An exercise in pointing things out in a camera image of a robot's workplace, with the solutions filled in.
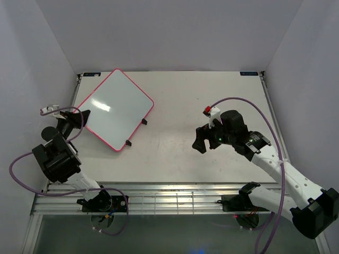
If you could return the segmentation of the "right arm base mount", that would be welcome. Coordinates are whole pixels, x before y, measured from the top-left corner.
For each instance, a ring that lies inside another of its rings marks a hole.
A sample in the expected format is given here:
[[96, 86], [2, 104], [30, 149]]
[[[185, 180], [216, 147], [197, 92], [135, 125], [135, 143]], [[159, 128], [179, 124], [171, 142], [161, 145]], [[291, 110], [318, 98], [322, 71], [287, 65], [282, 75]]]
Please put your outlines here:
[[235, 195], [230, 197], [228, 195], [222, 195], [220, 200], [217, 200], [217, 204], [222, 205], [224, 212], [236, 212], [236, 211], [251, 211], [254, 205], [250, 201], [248, 196]]

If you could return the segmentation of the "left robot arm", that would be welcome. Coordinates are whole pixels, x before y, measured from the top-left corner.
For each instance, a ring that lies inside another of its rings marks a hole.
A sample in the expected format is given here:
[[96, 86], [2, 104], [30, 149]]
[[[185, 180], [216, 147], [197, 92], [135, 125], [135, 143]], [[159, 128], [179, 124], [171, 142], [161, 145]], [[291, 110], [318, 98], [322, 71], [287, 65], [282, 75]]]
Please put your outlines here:
[[77, 109], [66, 112], [57, 105], [41, 109], [41, 115], [52, 114], [58, 122], [56, 127], [48, 126], [43, 129], [41, 136], [46, 143], [33, 148], [32, 153], [50, 182], [67, 184], [77, 191], [83, 189], [83, 198], [77, 201], [78, 204], [92, 212], [106, 212], [112, 210], [112, 197], [98, 182], [81, 171], [78, 151], [68, 140], [73, 129], [82, 130], [90, 113], [90, 110]]

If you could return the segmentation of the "pink framed whiteboard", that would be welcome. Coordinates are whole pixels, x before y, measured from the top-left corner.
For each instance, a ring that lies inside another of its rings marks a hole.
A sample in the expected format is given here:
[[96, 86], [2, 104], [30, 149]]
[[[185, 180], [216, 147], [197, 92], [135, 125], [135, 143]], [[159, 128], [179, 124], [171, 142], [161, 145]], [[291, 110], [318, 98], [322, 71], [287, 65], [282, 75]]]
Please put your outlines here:
[[85, 127], [119, 152], [129, 145], [154, 101], [122, 70], [114, 69], [75, 106], [91, 111]]

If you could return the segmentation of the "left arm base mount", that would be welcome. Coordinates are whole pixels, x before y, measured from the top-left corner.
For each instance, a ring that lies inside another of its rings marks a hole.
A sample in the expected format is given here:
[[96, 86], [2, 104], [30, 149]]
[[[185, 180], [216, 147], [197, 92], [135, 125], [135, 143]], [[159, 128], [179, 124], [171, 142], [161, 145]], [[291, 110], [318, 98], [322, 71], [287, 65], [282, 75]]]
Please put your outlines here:
[[89, 212], [89, 213], [126, 212], [127, 202], [128, 202], [129, 197], [126, 196], [126, 199], [127, 201], [124, 199], [123, 196], [111, 195], [110, 206], [109, 206], [109, 209], [106, 211], [90, 206], [89, 203], [84, 199], [78, 199], [76, 203], [82, 206], [81, 208], [82, 212]]

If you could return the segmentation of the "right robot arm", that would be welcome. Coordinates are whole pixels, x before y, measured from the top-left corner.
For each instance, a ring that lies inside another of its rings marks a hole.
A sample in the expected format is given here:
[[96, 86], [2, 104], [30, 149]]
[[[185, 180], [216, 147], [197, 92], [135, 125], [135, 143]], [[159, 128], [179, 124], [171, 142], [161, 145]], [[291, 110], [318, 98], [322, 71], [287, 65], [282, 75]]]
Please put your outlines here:
[[338, 219], [338, 192], [315, 184], [289, 162], [279, 158], [270, 140], [260, 132], [248, 130], [238, 111], [221, 112], [217, 107], [207, 107], [203, 113], [209, 122], [196, 129], [193, 149], [206, 153], [206, 141], [211, 149], [229, 145], [264, 170], [288, 194], [281, 214], [302, 235], [315, 239]]

